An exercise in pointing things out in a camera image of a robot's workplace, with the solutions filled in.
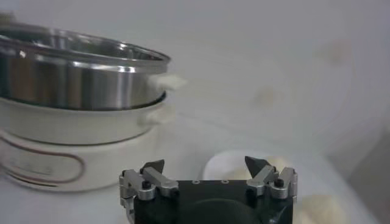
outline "white cooker base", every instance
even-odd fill
[[[154,158],[157,128],[136,138],[99,145],[55,145],[2,132],[2,166],[19,184],[48,191],[84,191],[118,181],[124,169]]]

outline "screw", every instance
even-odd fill
[[[152,187],[151,182],[149,182],[147,180],[142,181],[142,189],[146,190],[146,189],[149,189],[151,187]]]
[[[274,184],[275,184],[275,187],[283,187],[285,185],[285,182],[282,179],[278,178],[278,179],[276,179]]]

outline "silver bracket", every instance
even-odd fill
[[[126,216],[130,223],[134,221],[134,198],[149,201],[155,198],[156,186],[147,183],[141,175],[134,170],[125,170],[119,176],[120,203],[126,210]]]
[[[298,174],[293,168],[286,167],[280,173],[279,178],[270,183],[271,196],[277,199],[286,199],[292,197],[294,202],[297,200],[298,193]]]
[[[146,180],[134,170],[126,170],[123,173],[121,185],[121,198],[137,196],[142,201],[149,201],[155,197],[156,186],[148,184],[145,187]]]
[[[252,179],[246,181],[246,184],[254,190],[255,195],[261,196],[264,194],[265,187],[269,181],[273,181],[278,177],[278,172],[272,166],[264,166],[260,172]]]
[[[162,196],[174,198],[179,195],[179,182],[166,178],[153,167],[144,168],[143,177],[156,185]]]

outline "white table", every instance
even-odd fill
[[[325,189],[324,194],[336,195],[347,203],[352,223],[377,223],[354,191],[319,155],[308,153],[305,149],[292,150],[293,148],[280,147],[276,143],[242,136],[226,128],[182,114],[163,130],[159,139],[161,147],[157,150],[156,158],[166,159],[165,174],[171,178],[183,180],[198,178],[208,159],[223,150],[262,149],[267,154],[304,161],[312,173],[318,173],[323,181],[332,186],[330,190]],[[173,160],[171,159],[173,155],[181,159]],[[50,193],[21,187],[1,175],[0,222],[123,224],[127,223],[127,220],[123,208],[119,205],[118,186],[88,192]]]

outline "pot handle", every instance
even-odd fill
[[[148,84],[156,89],[177,90],[187,83],[187,80],[175,74],[158,74],[149,76]]]
[[[174,109],[172,106],[163,104],[156,110],[147,112],[140,119],[142,125],[160,125],[166,124],[173,120],[175,116]]]

